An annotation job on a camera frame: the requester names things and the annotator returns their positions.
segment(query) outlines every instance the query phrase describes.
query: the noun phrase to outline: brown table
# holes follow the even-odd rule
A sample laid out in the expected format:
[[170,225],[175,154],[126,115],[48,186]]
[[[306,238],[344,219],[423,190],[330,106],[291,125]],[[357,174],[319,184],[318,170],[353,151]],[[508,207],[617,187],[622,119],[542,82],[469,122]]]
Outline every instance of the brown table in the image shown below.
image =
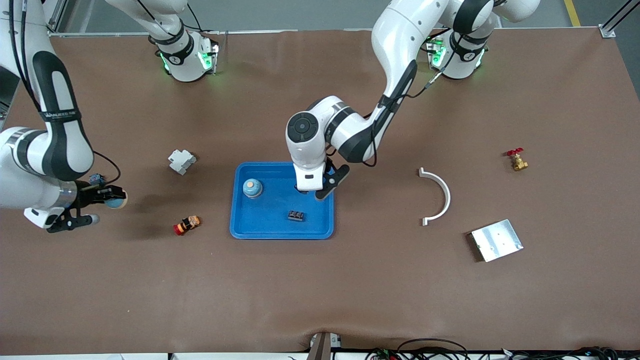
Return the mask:
[[[470,79],[406,101],[379,165],[353,166],[336,191],[330,240],[231,237],[234,169],[288,160],[293,113],[330,94],[372,109],[385,78],[369,37],[229,36],[220,73],[186,84],[144,37],[53,39],[130,200],[54,235],[0,212],[0,352],[289,351],[322,330],[363,347],[640,347],[640,103],[595,28],[498,30]],[[420,60],[412,94],[432,74]],[[15,125],[42,127],[23,91]],[[502,157],[514,147],[520,173]],[[184,177],[168,168],[174,149],[198,156]],[[452,191],[428,227],[443,199],[419,167]],[[203,226],[176,237],[194,214]],[[478,262],[465,233],[505,218],[525,249]]]

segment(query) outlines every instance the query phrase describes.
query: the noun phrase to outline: small black electronic component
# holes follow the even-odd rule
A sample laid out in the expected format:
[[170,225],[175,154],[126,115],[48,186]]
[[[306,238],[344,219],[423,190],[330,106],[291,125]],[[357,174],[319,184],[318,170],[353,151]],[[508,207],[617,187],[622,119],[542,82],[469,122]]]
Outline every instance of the small black electronic component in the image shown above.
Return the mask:
[[304,221],[305,220],[305,214],[300,212],[300,211],[290,210],[290,212],[289,212],[289,220]]

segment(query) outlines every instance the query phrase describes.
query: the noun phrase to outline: blue plastic tray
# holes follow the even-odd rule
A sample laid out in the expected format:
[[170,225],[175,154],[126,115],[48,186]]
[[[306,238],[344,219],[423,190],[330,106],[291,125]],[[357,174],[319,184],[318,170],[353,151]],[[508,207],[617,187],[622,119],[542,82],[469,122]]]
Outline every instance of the blue plastic tray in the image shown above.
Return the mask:
[[[262,183],[262,194],[249,199],[242,192],[247,179]],[[236,169],[229,231],[238,239],[323,240],[333,234],[333,194],[324,201],[313,192],[299,193],[291,162],[242,163]],[[302,222],[289,220],[290,210],[305,213]]]

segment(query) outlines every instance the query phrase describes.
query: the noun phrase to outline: red valve handle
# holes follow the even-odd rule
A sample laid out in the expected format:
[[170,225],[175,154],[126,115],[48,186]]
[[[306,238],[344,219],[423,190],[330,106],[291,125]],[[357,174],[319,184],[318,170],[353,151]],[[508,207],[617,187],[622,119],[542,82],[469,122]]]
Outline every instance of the red valve handle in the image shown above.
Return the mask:
[[518,154],[519,152],[522,152],[522,151],[523,149],[521,147],[517,149],[509,150],[507,151],[507,156],[514,156],[515,154]]

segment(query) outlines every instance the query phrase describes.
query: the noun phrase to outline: silver square plate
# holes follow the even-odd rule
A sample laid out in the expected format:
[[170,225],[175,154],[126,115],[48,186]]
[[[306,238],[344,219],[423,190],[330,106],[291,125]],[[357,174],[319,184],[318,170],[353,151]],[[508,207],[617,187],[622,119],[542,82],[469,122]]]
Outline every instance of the silver square plate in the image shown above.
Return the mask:
[[509,220],[503,220],[471,232],[485,261],[512,254],[524,247]]

